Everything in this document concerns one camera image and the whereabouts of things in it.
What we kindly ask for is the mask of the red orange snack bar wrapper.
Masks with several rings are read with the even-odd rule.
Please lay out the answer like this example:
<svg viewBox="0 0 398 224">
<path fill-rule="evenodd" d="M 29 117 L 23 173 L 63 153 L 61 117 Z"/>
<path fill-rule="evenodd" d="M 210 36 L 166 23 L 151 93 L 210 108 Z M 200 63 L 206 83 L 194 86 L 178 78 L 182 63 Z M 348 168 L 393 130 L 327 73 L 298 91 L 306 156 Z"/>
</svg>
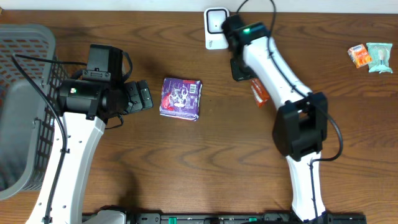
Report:
<svg viewBox="0 0 398 224">
<path fill-rule="evenodd" d="M 264 88 L 263 84 L 261 83 L 260 79 L 253 78 L 250 80 L 250 83 L 257 107 L 261 108 L 270 100 L 270 96 L 267 90 Z"/>
</svg>

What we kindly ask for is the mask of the purple Carefree packet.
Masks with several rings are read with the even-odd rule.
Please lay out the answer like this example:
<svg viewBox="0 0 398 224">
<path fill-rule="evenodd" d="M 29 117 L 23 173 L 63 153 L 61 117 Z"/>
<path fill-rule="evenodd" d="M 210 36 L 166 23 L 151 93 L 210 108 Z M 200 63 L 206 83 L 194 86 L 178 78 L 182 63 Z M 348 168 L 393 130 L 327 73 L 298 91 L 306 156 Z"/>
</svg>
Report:
<svg viewBox="0 0 398 224">
<path fill-rule="evenodd" d="M 160 115 L 196 121 L 199 118 L 201 89 L 202 83 L 199 80 L 165 78 L 161 91 Z"/>
</svg>

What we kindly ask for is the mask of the small orange white packet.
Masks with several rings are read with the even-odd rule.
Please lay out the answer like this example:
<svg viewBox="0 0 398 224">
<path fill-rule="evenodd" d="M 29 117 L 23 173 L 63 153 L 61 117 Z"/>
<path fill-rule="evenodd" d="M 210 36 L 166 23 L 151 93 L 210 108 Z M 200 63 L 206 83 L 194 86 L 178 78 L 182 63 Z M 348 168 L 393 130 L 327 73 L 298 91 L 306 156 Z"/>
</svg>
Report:
<svg viewBox="0 0 398 224">
<path fill-rule="evenodd" d="M 356 68 L 361 68 L 365 65 L 368 65 L 373 60 L 363 44 L 349 48 L 348 55 L 355 64 Z"/>
</svg>

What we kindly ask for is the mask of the mint green snack packet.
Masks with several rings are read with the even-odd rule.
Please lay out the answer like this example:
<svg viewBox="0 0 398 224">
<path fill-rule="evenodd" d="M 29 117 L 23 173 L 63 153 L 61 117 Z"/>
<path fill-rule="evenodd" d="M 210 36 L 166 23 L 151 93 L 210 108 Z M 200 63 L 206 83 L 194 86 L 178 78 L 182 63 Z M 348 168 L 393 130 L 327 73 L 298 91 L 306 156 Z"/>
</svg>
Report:
<svg viewBox="0 0 398 224">
<path fill-rule="evenodd" d="M 372 61 L 368 64 L 369 73 L 393 73 L 392 68 L 389 66 L 392 44 L 368 42 L 366 46 L 372 58 Z"/>
</svg>

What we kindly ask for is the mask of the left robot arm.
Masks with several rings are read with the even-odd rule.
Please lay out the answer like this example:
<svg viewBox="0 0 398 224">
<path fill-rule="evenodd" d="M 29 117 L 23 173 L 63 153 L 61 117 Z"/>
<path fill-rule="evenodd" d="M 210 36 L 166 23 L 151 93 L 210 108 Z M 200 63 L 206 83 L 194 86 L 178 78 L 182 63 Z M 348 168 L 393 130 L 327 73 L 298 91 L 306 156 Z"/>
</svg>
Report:
<svg viewBox="0 0 398 224">
<path fill-rule="evenodd" d="M 147 82 L 128 81 L 125 60 L 129 54 L 117 47 L 92 44 L 85 69 L 56 88 L 52 151 L 28 223 L 83 223 L 90 167 L 108 120 L 153 107 Z"/>
</svg>

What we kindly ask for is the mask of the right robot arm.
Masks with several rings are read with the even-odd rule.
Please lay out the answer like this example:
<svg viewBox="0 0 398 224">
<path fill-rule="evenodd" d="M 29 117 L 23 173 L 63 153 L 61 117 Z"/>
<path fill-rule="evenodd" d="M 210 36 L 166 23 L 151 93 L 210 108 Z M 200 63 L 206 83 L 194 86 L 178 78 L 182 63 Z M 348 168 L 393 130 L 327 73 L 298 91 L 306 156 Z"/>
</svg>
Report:
<svg viewBox="0 0 398 224">
<path fill-rule="evenodd" d="M 314 103 L 327 110 L 326 97 L 297 78 L 263 23 L 246 25 L 236 14 L 227 17 L 221 29 L 238 68 L 235 80 L 258 78 L 277 110 L 272 138 L 289 166 L 295 216 L 304 223 L 320 221 L 326 208 L 315 159 L 321 156 L 327 130 L 326 119 Z"/>
</svg>

